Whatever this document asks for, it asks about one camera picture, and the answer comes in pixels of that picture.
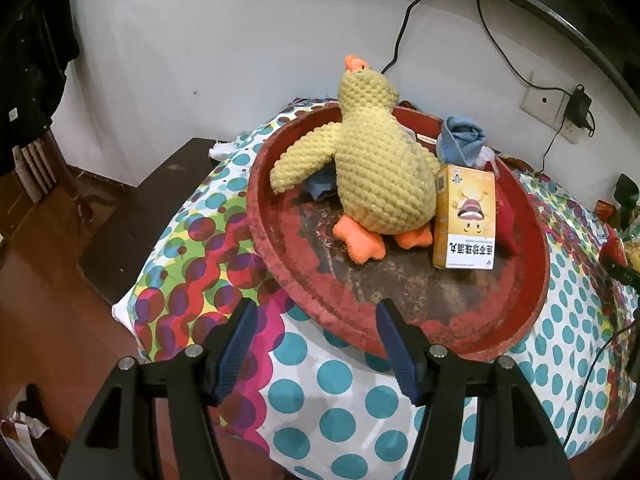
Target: black clothing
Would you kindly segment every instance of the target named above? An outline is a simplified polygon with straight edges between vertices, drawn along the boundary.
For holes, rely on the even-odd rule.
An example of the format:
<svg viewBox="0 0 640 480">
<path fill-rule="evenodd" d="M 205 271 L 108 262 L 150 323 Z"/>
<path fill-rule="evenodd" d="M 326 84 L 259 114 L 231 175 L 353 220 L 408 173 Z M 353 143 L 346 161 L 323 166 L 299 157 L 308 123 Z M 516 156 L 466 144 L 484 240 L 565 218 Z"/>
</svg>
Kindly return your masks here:
<svg viewBox="0 0 640 480">
<path fill-rule="evenodd" d="M 16 4 L 25 3 L 20 9 Z M 65 88 L 65 70 L 79 54 L 69 0 L 5 0 L 0 23 L 0 174 L 14 168 L 12 148 L 51 126 Z"/>
</svg>

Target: radiator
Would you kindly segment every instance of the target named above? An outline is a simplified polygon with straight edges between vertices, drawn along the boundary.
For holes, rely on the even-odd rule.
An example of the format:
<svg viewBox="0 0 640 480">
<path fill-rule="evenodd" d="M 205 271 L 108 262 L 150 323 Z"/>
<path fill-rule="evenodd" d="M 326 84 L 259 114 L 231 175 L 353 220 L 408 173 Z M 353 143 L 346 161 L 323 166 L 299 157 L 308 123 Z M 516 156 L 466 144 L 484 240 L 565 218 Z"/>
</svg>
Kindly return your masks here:
<svg viewBox="0 0 640 480">
<path fill-rule="evenodd" d="M 15 173 L 31 201 L 39 202 L 58 182 L 44 153 L 42 140 L 37 139 L 22 149 L 15 146 L 13 152 Z"/>
</svg>

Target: orange duck foot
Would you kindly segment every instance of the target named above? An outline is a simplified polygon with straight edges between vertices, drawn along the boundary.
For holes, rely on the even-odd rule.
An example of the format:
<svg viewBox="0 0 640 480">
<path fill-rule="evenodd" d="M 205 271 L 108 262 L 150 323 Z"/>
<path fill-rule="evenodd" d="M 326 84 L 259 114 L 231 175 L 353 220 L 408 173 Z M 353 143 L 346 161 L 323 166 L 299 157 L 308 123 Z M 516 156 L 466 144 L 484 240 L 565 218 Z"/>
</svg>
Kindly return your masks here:
<svg viewBox="0 0 640 480">
<path fill-rule="evenodd" d="M 370 258 L 381 260 L 386 249 L 382 236 L 367 231 L 347 215 L 342 216 L 334 226 L 334 236 L 347 245 L 349 257 L 356 264 L 363 264 Z"/>
<path fill-rule="evenodd" d="M 425 224 L 418 229 L 409 231 L 408 233 L 400 233 L 394 235 L 396 242 L 403 249 L 411 249 L 412 247 L 429 247 L 433 244 L 433 236 L 429 224 Z"/>
</svg>

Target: yellow stuffed duck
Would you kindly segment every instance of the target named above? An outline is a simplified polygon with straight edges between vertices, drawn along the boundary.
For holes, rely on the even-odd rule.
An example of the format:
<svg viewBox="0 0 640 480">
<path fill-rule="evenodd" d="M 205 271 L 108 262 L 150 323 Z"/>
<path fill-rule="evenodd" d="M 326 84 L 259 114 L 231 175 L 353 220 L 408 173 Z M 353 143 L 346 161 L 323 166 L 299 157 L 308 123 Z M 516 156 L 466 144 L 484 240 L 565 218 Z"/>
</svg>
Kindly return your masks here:
<svg viewBox="0 0 640 480">
<path fill-rule="evenodd" d="M 335 159 L 344 216 L 334 235 L 355 263 L 384 258 L 381 235 L 393 235 L 404 249 L 428 247 L 440 163 L 391 114 L 399 97 L 391 83 L 355 56 L 345 63 L 338 87 L 342 122 L 324 124 L 290 146 L 271 170 L 271 188 L 276 194 L 292 189 Z"/>
</svg>

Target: bed sheet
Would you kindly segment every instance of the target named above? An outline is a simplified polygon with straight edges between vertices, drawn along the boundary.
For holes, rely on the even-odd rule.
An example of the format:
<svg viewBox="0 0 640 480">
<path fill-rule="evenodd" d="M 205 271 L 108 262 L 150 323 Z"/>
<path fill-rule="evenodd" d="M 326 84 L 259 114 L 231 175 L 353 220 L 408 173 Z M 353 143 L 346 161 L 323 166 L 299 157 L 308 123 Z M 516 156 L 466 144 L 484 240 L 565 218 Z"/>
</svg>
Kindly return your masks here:
<svg viewBox="0 0 640 480">
<path fill-rule="evenodd" d="M 260 323 L 220 423 L 301 478 L 401 479 L 424 416 L 403 397 L 385 360 L 322 329 L 279 287 L 255 253 L 246 186 L 262 143 L 283 124 L 330 100 L 297 100 L 238 137 L 236 149 L 184 203 L 136 285 L 114 315 L 141 354 L 167 359 L 201 342 L 239 298 L 260 305 Z M 556 428 L 567 434 L 588 367 L 612 330 L 632 319 L 637 298 L 597 264 L 606 231 L 558 184 L 518 174 L 540 211 L 548 241 L 548 295 L 530 333 L 510 352 Z M 588 377 L 568 456 L 612 428 L 635 385 L 621 372 L 626 335 Z M 455 480 L 468 478 L 476 401 L 465 401 Z"/>
</svg>

